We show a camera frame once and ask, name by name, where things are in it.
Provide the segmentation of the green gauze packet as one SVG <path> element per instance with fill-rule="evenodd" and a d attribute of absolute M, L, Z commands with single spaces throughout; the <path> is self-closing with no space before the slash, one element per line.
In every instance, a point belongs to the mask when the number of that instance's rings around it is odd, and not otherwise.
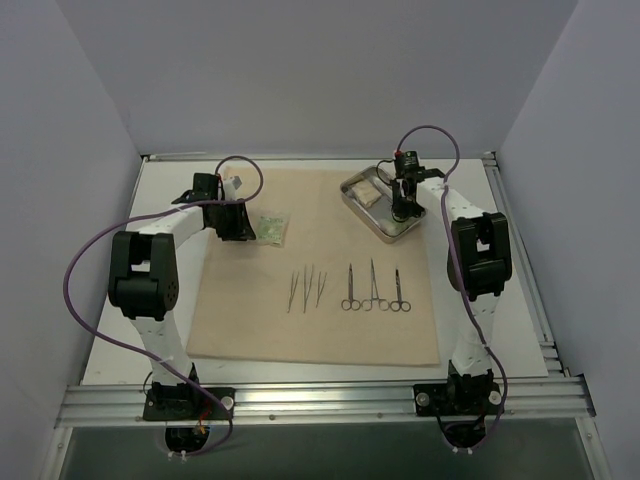
<path fill-rule="evenodd" d="M 256 240 L 262 245 L 283 247 L 290 216 L 283 213 L 266 212 L 259 215 Z"/>

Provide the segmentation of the metal instrument tray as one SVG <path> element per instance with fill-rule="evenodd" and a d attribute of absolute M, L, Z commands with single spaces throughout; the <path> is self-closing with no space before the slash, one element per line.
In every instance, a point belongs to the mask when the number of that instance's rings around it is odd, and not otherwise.
<path fill-rule="evenodd" d="M 381 198 L 368 209 L 360 205 L 351 192 L 351 186 L 363 180 L 368 180 L 374 184 L 382 194 Z M 343 202 L 370 230 L 374 232 L 378 238 L 387 244 L 395 243 L 402 237 L 406 236 L 411 230 L 417 228 L 422 222 L 422 219 L 426 216 L 426 214 L 424 214 L 421 218 L 410 218 L 402 221 L 396 220 L 398 222 L 407 222 L 409 228 L 402 235 L 396 238 L 385 235 L 381 229 L 380 221 L 383 219 L 393 218 L 391 212 L 392 189 L 389 186 L 390 181 L 391 177 L 387 172 L 376 169 L 376 166 L 370 166 L 354 174 L 340 184 L 340 192 Z"/>

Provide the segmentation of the curved metal tweezers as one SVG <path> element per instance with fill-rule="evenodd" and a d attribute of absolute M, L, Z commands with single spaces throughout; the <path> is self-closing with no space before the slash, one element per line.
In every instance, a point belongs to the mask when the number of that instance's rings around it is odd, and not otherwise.
<path fill-rule="evenodd" d="M 293 301 L 294 301 L 295 295 L 296 295 L 298 282 L 299 282 L 299 272 L 298 271 L 293 271 L 292 274 L 291 274 L 289 296 L 288 296 L 288 301 L 287 301 L 287 309 L 286 309 L 286 313 L 287 314 L 289 314 L 291 312 Z"/>

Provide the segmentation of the long straight metal forceps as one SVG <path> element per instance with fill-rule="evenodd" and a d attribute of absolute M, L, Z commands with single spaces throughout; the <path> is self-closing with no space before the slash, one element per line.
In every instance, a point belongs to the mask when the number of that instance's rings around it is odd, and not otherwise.
<path fill-rule="evenodd" d="M 308 301 L 311 293 L 311 287 L 313 284 L 315 266 L 305 265 L 303 269 L 303 292 L 302 292 L 302 309 L 303 312 L 307 311 Z"/>

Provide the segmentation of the beige surgical wrap cloth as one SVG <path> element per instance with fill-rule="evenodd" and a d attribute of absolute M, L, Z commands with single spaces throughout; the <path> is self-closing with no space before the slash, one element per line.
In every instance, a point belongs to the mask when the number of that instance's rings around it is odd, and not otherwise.
<path fill-rule="evenodd" d="M 211 237 L 195 307 L 188 352 L 195 357 L 345 365 L 422 367 L 440 361 L 422 227 L 392 244 L 378 238 L 343 202 L 344 171 L 268 169 L 256 174 L 235 165 L 250 221 L 266 212 L 290 216 L 283 247 L 224 242 Z M 396 298 L 395 269 L 410 312 L 344 311 L 347 273 L 354 296 L 370 295 L 370 259 L 379 294 Z M 314 265 L 307 311 L 302 309 L 303 269 Z M 299 272 L 286 313 L 291 274 Z M 317 278 L 327 273 L 319 306 Z"/>

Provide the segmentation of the short metal tweezers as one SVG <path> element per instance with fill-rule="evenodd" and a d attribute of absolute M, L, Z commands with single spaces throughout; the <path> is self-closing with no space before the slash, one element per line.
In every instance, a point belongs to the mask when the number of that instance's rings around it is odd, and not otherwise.
<path fill-rule="evenodd" d="M 316 293 L 316 302 L 315 302 L 315 306 L 318 307 L 319 303 L 320 303 L 320 299 L 321 296 L 324 292 L 324 288 L 326 285 L 326 278 L 327 278 L 327 273 L 320 271 L 318 273 L 318 278 L 317 278 L 317 293 Z"/>

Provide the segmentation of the small curved metal scissors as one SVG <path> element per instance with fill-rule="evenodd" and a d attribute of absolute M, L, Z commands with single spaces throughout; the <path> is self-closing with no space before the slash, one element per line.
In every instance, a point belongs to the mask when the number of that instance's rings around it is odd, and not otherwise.
<path fill-rule="evenodd" d="M 396 298 L 389 302 L 389 307 L 393 312 L 410 312 L 411 303 L 403 298 L 400 271 L 395 269 Z"/>

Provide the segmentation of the metal hemostat clamp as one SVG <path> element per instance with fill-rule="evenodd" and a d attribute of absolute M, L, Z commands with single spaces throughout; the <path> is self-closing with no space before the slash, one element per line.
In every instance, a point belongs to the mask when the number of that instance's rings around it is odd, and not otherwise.
<path fill-rule="evenodd" d="M 370 259 L 370 295 L 368 299 L 362 301 L 362 308 L 364 311 L 371 311 L 374 307 L 380 311 L 388 311 L 389 301 L 379 294 L 374 260 Z"/>

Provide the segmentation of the surgical scissors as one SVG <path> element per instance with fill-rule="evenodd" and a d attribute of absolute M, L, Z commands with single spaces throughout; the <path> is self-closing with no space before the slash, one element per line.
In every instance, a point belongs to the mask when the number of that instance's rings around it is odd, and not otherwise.
<path fill-rule="evenodd" d="M 358 311 L 362 308 L 362 304 L 354 296 L 354 275 L 353 266 L 349 264 L 347 273 L 347 295 L 341 301 L 341 308 L 344 311 Z"/>

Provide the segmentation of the green cotton ball packet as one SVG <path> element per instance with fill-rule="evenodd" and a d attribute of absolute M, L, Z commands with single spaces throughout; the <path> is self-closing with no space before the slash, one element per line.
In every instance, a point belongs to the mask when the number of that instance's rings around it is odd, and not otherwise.
<path fill-rule="evenodd" d="M 407 222 L 398 222 L 393 218 L 381 220 L 380 225 L 384 234 L 392 238 L 399 237 L 409 228 Z"/>

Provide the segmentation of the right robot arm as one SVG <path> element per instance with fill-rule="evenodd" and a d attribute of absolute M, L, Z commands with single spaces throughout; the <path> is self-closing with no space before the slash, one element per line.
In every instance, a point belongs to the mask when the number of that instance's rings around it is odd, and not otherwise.
<path fill-rule="evenodd" d="M 393 159 L 392 213 L 399 220 L 431 213 L 442 221 L 448 242 L 447 275 L 462 299 L 464 318 L 449 362 L 444 400 L 464 413 L 480 398 L 496 404 L 492 357 L 488 352 L 495 310 L 512 277 L 508 221 L 483 210 L 448 186 L 445 174 L 420 164 L 415 151 Z"/>

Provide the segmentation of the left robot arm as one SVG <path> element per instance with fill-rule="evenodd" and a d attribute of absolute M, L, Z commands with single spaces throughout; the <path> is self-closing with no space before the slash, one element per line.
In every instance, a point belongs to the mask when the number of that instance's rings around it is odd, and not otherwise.
<path fill-rule="evenodd" d="M 144 350 L 152 354 L 153 384 L 171 388 L 165 405 L 179 419 L 200 411 L 202 395 L 186 381 L 195 378 L 194 364 L 174 318 L 180 293 L 177 250 L 206 229 L 223 241 L 254 241 L 241 186 L 238 176 L 196 173 L 192 188 L 172 202 L 168 214 L 112 239 L 109 301 L 131 321 Z"/>

